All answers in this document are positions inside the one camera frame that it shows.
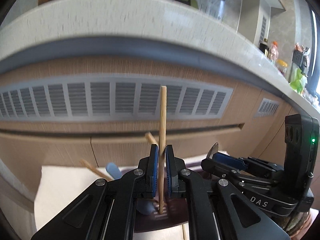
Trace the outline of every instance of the black device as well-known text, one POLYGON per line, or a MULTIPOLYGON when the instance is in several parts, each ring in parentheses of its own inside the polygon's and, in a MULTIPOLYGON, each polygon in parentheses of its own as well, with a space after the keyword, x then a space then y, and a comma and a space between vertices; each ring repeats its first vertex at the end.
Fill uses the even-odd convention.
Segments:
MULTIPOLYGON (((300 115, 287 117, 285 123, 288 136, 284 168, 257 158, 224 155, 218 152, 216 143, 201 166, 219 178, 204 179, 186 169, 184 161, 174 157, 172 145, 167 145, 168 195, 171 199, 186 199, 191 240, 290 239, 269 217, 286 217, 311 207, 309 172, 314 168, 319 124, 314 118, 300 115), (291 128, 293 134, 295 129, 299 131, 299 139, 291 139, 291 128), (294 171, 297 183, 293 185, 300 193, 292 197, 292 191, 287 192, 283 184, 292 172, 286 171, 286 164, 295 159, 300 165, 294 171)), ((141 159, 137 169, 110 182, 96 180, 32 240, 132 239, 136 203, 139 199, 154 198, 157 167, 158 146, 153 144, 150 156, 141 159)))

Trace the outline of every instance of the white countertop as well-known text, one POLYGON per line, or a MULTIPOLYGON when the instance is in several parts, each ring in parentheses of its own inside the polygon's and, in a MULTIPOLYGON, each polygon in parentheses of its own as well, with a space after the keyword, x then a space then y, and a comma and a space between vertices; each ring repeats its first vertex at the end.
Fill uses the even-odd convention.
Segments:
POLYGON ((1 61, 26 48, 74 37, 126 36, 165 41, 235 63, 262 78, 312 117, 320 113, 294 92, 246 38, 227 25, 171 0, 54 0, 0 31, 1 61))

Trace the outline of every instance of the plastic bottle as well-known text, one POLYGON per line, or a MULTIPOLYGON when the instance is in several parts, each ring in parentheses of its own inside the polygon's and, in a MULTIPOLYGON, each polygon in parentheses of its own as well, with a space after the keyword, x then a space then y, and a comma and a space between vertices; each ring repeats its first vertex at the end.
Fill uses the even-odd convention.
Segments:
POLYGON ((279 56, 278 42, 274 41, 269 49, 268 58, 274 64, 277 61, 278 56, 279 56))

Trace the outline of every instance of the wooden handle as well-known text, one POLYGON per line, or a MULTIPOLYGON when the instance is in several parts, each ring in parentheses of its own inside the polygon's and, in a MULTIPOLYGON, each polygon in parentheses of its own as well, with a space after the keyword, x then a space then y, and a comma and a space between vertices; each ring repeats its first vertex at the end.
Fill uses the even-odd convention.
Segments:
POLYGON ((106 179, 107 181, 113 180, 113 178, 109 177, 106 174, 103 174, 101 171, 99 171, 96 167, 94 167, 92 164, 90 164, 86 160, 82 159, 82 160, 80 160, 80 163, 82 164, 82 166, 88 168, 90 171, 97 174, 100 178, 106 179))
POLYGON ((160 127, 159 127, 159 163, 158 163, 158 188, 159 188, 159 213, 163 212, 164 188, 164 149, 167 125, 167 87, 161 87, 160 100, 160 127))
POLYGON ((147 132, 144 137, 147 139, 147 141, 151 144, 156 144, 158 145, 156 139, 153 137, 153 135, 151 134, 151 132, 147 132))

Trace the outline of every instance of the vent slat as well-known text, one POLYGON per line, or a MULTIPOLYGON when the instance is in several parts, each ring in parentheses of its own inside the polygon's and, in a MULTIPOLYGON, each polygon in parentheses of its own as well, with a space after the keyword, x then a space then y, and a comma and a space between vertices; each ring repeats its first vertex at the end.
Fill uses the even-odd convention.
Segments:
POLYGON ((167 86, 167 113, 175 113, 181 90, 180 86, 167 86))
POLYGON ((35 96, 36 105, 40 116, 50 116, 47 98, 45 96, 44 87, 32 87, 35 96))
POLYGON ((183 97, 180 113, 192 114, 200 89, 187 88, 183 97))
POLYGON ((212 97, 214 95, 214 91, 211 90, 203 90, 200 102, 198 104, 196 114, 206 114, 208 107, 211 103, 212 97))
POLYGON ((92 82, 91 103, 94 116, 110 114, 110 83, 92 82))
POLYGON ((135 83, 116 83, 116 113, 133 114, 135 83))
POLYGON ((2 98, 0 97, 0 111, 1 111, 1 114, 3 117, 7 117, 7 113, 5 111, 5 108, 4 108, 4 104, 2 102, 2 98))
POLYGON ((54 116, 68 116, 62 84, 48 85, 54 116))
POLYGON ((8 114, 10 117, 15 117, 12 106, 11 106, 11 102, 10 102, 10 98, 9 98, 9 93, 8 92, 4 92, 2 93, 3 96, 3 100, 5 103, 5 107, 7 108, 8 114))
POLYGON ((140 92, 139 113, 155 114, 160 84, 142 84, 140 92))
POLYGON ((274 115, 279 107, 279 102, 263 98, 256 116, 274 115))
POLYGON ((73 116, 87 116, 88 108, 84 83, 67 84, 71 112, 73 116))
POLYGON ((17 90, 10 91, 10 95, 11 95, 12 103, 13 103, 14 109, 16 110, 17 116, 18 117, 24 116, 24 112, 21 107, 18 91, 17 90))
POLYGON ((30 96, 30 90, 28 88, 20 89, 20 94, 27 116, 35 116, 36 112, 30 96))
POLYGON ((212 103, 212 106, 210 109, 210 114, 218 114, 225 96, 226 96, 226 93, 224 93, 224 92, 217 93, 216 98, 214 99, 214 101, 212 103))

